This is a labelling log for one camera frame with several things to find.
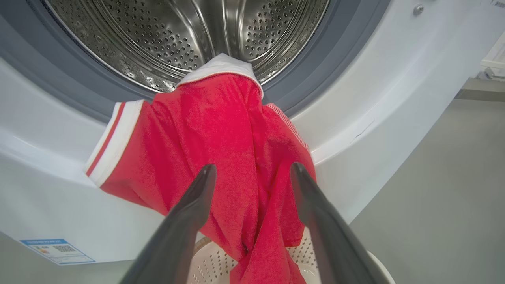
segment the qr code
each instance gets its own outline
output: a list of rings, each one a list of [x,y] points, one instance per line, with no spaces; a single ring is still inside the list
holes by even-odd
[[[53,246],[55,249],[62,253],[69,253],[69,252],[75,252],[74,248],[71,246],[65,245],[65,246]]]

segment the front-load washing machine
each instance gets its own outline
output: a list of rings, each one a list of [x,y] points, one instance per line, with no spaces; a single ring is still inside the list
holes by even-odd
[[[253,65],[350,222],[505,28],[496,0],[5,0],[0,230],[133,259],[163,219],[82,167],[114,102],[152,100],[219,53]]]

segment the striped sleeve cuff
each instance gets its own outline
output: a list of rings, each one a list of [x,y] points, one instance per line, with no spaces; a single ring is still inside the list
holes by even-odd
[[[116,103],[112,118],[98,141],[84,172],[101,187],[116,168],[130,141],[144,100]]]

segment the stainless steel drum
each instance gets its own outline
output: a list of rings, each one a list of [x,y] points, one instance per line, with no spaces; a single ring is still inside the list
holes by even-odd
[[[47,0],[82,47],[118,74],[172,91],[220,53],[252,63],[261,84],[316,30],[329,0]]]

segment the gray rubber seal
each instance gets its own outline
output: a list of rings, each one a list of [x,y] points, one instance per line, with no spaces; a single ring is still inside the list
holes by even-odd
[[[154,98],[95,61],[41,0],[3,2],[0,56],[65,104],[108,122],[115,102]],[[316,99],[361,51],[388,5],[332,0],[302,53],[263,86],[264,104],[273,102],[290,116]]]

